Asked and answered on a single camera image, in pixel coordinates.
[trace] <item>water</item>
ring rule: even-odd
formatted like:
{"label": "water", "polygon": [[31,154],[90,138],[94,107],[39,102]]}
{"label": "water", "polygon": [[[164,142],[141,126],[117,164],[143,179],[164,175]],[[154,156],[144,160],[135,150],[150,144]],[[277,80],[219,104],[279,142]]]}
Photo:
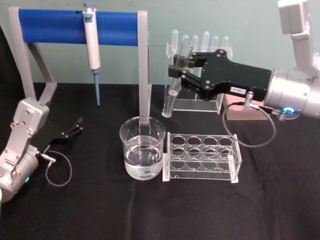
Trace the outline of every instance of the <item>water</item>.
{"label": "water", "polygon": [[162,169],[163,142],[152,136],[136,136],[127,142],[124,165],[128,174],[137,180],[150,180]]}

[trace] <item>clear acrylic rack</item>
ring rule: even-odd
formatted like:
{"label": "clear acrylic rack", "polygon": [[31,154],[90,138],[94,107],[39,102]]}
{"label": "clear acrylic rack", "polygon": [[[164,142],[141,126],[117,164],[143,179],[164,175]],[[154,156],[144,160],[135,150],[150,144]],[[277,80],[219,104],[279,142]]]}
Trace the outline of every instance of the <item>clear acrylic rack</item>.
{"label": "clear acrylic rack", "polygon": [[239,145],[230,136],[168,132],[162,180],[206,179],[237,183],[241,163]]}
{"label": "clear acrylic rack", "polygon": [[[184,34],[179,42],[179,31],[174,29],[172,31],[171,43],[166,43],[166,66],[168,64],[173,64],[173,56],[178,53],[179,46],[182,44],[191,43],[193,47],[193,52],[214,52],[217,49],[223,49],[227,51],[227,56],[230,60],[233,58],[232,47],[229,44],[229,38],[224,36],[221,41],[219,41],[218,36],[213,36],[210,42],[210,32],[205,31],[202,36],[202,42],[199,44],[199,37],[193,35],[191,39],[189,36]],[[191,73],[201,77],[201,68],[197,67],[190,70]],[[168,86],[170,86],[172,78],[168,77],[168,69],[165,71],[165,89],[164,89],[164,108],[167,103],[168,97]],[[215,99],[211,101],[203,101],[198,98],[194,93],[189,92],[188,90],[182,88],[180,89],[179,96],[175,100],[173,111],[190,111],[190,112],[213,112],[220,113],[223,94],[219,94]]]}

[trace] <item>black cloth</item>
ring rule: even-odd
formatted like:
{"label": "black cloth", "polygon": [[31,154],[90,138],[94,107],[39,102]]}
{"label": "black cloth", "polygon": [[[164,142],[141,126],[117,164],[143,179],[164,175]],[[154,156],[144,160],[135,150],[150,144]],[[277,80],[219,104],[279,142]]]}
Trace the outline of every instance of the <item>black cloth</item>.
{"label": "black cloth", "polygon": [[[59,84],[49,119],[68,128],[83,117],[83,134],[56,146],[71,160],[64,188],[48,185],[47,161],[15,198],[2,204],[1,240],[315,240],[320,239],[319,121],[277,122],[268,146],[240,147],[239,183],[132,179],[125,170],[119,129],[139,114],[138,87],[101,85],[101,108],[89,84]],[[164,89],[153,86],[150,115],[174,134],[225,135],[221,116],[161,115]],[[0,96],[0,146],[5,146],[19,98]],[[248,144],[266,140],[266,121],[228,121]]]}
{"label": "black cloth", "polygon": [[6,36],[0,26],[0,93],[8,96],[15,94],[24,97],[21,77],[9,47]]}

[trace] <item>pipette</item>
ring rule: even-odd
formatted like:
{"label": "pipette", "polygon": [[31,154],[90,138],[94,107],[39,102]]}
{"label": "pipette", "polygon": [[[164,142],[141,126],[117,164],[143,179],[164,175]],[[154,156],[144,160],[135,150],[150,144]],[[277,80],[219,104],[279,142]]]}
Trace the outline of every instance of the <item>pipette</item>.
{"label": "pipette", "polygon": [[85,10],[83,13],[83,22],[85,30],[86,45],[88,49],[88,58],[90,69],[94,77],[95,96],[98,108],[100,107],[100,91],[99,91],[99,68],[100,68],[100,54],[97,30],[97,9],[93,8],[92,2],[85,2],[83,4]]}

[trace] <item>cable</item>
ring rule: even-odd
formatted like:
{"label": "cable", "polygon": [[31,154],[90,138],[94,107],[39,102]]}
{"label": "cable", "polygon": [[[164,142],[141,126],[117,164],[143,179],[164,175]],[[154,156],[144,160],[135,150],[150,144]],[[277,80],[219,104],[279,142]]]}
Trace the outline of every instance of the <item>cable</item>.
{"label": "cable", "polygon": [[274,123],[274,121],[271,119],[271,117],[266,113],[266,111],[264,111],[262,108],[258,107],[257,110],[259,110],[260,112],[262,112],[266,118],[270,121],[271,123],[271,126],[272,126],[272,130],[273,130],[273,134],[271,136],[271,138],[269,140],[267,140],[266,142],[264,143],[261,143],[261,144],[257,144],[257,145],[248,145],[248,144],[245,144],[244,142],[236,139],[232,133],[229,131],[228,127],[227,127],[227,124],[226,124],[226,110],[229,109],[229,107],[233,106],[233,105],[239,105],[239,103],[231,103],[230,105],[228,105],[227,109],[224,109],[223,110],[223,113],[222,113],[222,123],[223,123],[223,127],[224,129],[226,130],[226,132],[229,134],[229,136],[235,140],[236,142],[238,142],[239,144],[241,144],[242,146],[245,146],[247,148],[260,148],[260,147],[263,147],[267,144],[269,144],[275,137],[276,137],[276,134],[277,134],[277,129],[276,129],[276,125]]}
{"label": "cable", "polygon": [[71,177],[72,177],[72,166],[71,166],[70,160],[69,160],[65,155],[63,155],[61,152],[58,152],[58,151],[50,150],[50,151],[47,151],[47,153],[54,153],[54,154],[58,154],[58,155],[64,157],[65,160],[67,161],[67,163],[69,164],[69,167],[70,167],[70,175],[69,175],[69,179],[68,179],[65,183],[63,183],[63,184],[55,184],[55,183],[53,183],[53,182],[49,179],[49,177],[48,177],[48,171],[49,171],[49,168],[51,167],[51,164],[49,163],[48,167],[47,167],[46,170],[45,170],[45,178],[46,178],[46,180],[47,180],[52,186],[55,186],[55,187],[58,187],[58,188],[66,186],[66,185],[70,182]]}

